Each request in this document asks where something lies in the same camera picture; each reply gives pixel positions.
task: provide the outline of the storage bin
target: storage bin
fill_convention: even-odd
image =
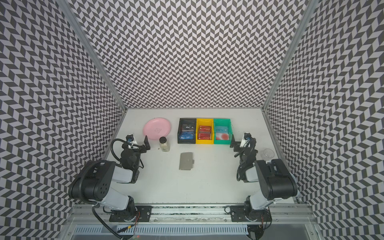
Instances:
[[[216,128],[218,126],[228,127],[228,136],[229,140],[216,140],[216,136],[214,135],[214,143],[215,144],[231,144],[232,140],[232,124],[230,119],[214,119],[214,131],[216,132]]]
[[[211,140],[199,140],[197,135],[199,134],[200,126],[211,126]],[[212,118],[198,118],[196,121],[196,144],[213,144],[215,138],[214,133],[214,120]]]
[[[189,143],[189,144],[195,144],[196,143],[196,131],[191,132],[193,134],[193,139],[180,139],[181,135],[181,127],[183,124],[193,124],[195,129],[196,127],[196,118],[180,118],[179,121],[179,129],[177,131],[177,143]]]

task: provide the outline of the pink plate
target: pink plate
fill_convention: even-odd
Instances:
[[[170,131],[170,122],[165,118],[154,118],[149,120],[143,129],[144,136],[147,135],[151,140],[159,140],[165,137]]]

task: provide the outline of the plastic container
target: plastic container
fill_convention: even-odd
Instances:
[[[199,134],[199,126],[211,126],[211,140],[199,140],[196,138],[196,144],[213,144],[215,139],[214,120],[212,118],[198,118],[196,121],[196,136]]]
[[[160,149],[161,149],[161,151],[169,152],[170,144],[169,144],[168,139],[166,137],[161,137],[159,139],[159,142],[160,142]]]
[[[230,119],[214,119],[214,131],[216,132],[216,128],[219,126],[228,127],[228,140],[216,140],[216,135],[214,136],[214,143],[215,144],[231,144],[232,140],[232,124]]]
[[[177,143],[189,143],[189,144],[195,144],[196,143],[196,131],[191,132],[194,136],[193,139],[180,139],[181,135],[181,127],[183,124],[193,124],[196,129],[196,118],[180,118],[179,121],[179,129],[177,131]]]

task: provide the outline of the black and white patterned wallpaper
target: black and white patterned wallpaper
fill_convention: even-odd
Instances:
[[[68,0],[126,106],[261,107],[308,0]]]
[[[0,239],[54,238],[122,110],[53,0],[0,1],[0,107]]]
[[[326,239],[384,239],[383,8],[319,2],[268,108]]]

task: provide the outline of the black lid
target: black lid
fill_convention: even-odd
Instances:
[[[160,138],[160,143],[166,143],[166,142],[167,142],[167,139],[165,137]]]

